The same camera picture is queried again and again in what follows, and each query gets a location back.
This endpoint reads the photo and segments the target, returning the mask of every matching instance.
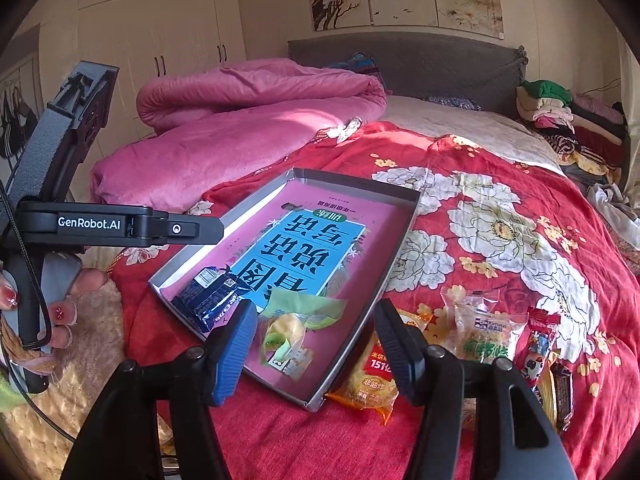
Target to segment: red label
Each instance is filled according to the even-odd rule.
[[[391,373],[391,368],[389,368],[389,365],[386,362],[385,353],[382,351],[380,343],[376,343],[373,346],[373,350],[371,351],[371,354],[369,354],[367,363],[364,365],[364,371],[366,374],[381,377],[385,381],[390,381],[394,378]]]

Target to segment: pink blanket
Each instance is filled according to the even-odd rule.
[[[203,192],[280,160],[318,130],[386,107],[375,77],[261,59],[144,86],[140,119],[159,137],[120,148],[92,171],[94,202],[182,212]]]

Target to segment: blue gripper pad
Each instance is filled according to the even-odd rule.
[[[398,391],[412,404],[420,404],[417,383],[424,375],[425,361],[417,341],[424,342],[424,337],[418,328],[402,322],[390,300],[377,302],[373,316],[376,333]]]
[[[212,366],[211,404],[221,406],[233,395],[258,327],[258,313],[250,300],[241,300],[229,322],[214,329],[205,342]]]

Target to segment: barcode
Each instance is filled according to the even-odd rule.
[[[196,282],[198,282],[204,288],[207,288],[211,283],[216,281],[216,278],[220,275],[219,272],[216,272],[213,269],[202,269],[198,275],[195,277]]]

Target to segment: dark blue snack package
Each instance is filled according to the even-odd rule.
[[[224,270],[205,267],[171,303],[196,330],[205,335],[249,290],[251,288],[228,266]]]

